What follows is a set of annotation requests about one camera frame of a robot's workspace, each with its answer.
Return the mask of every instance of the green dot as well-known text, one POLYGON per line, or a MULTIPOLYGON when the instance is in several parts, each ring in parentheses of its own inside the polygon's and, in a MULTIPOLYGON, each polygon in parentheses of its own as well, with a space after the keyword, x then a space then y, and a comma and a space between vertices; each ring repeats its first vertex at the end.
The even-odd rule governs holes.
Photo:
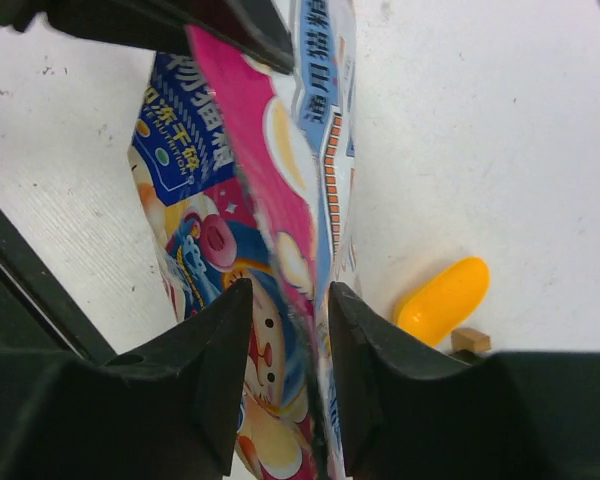
POLYGON ((164 148, 156 148, 156 158, 163 167, 169 165, 169 154, 164 148))

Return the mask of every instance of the plastic wrapper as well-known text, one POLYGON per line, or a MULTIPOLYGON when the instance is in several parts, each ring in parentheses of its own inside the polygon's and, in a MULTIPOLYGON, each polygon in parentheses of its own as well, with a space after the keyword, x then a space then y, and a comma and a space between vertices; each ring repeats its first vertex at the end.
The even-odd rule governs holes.
POLYGON ((252 281, 238 455, 259 479, 323 470, 341 479, 326 295, 333 279, 357 286, 345 229, 353 8, 274 3, 291 32, 294 74, 190 28, 195 61, 156 55, 129 161, 178 321, 236 279, 252 281))

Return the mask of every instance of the black plastic frame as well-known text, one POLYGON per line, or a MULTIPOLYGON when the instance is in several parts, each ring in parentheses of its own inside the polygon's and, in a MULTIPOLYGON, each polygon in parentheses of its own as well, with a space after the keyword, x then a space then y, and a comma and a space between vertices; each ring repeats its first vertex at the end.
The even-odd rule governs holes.
POLYGON ((0 480, 229 475, 252 305, 240 280, 101 367, 63 351, 0 351, 0 480))
POLYGON ((274 70, 294 67, 291 36, 270 0, 0 0, 0 25, 24 32, 46 13, 78 38, 189 55, 185 26, 197 25, 274 70))
POLYGON ((97 364, 115 356, 1 211, 0 347, 73 350, 97 364))
POLYGON ((600 480, 600 353, 496 352, 467 365, 338 283, 329 325, 354 480, 600 480))

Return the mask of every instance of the yellow toy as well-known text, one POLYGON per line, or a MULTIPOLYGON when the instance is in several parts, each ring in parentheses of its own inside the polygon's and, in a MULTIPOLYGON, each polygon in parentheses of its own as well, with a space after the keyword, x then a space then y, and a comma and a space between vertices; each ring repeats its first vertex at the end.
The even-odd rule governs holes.
POLYGON ((488 289, 487 264, 465 258, 400 299, 393 323, 435 347, 480 305, 488 289))

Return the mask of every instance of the orange stripe pattern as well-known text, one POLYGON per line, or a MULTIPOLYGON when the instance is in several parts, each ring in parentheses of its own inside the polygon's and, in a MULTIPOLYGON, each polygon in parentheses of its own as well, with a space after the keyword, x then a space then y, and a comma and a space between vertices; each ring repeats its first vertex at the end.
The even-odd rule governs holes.
POLYGON ((324 183, 327 190, 327 204, 329 207, 329 220, 331 222, 331 237, 333 243, 333 256, 335 257, 340 245, 340 202, 338 201, 338 187, 336 184, 336 170, 334 168, 335 154, 340 141, 342 117, 333 118, 327 151, 324 156, 324 183))

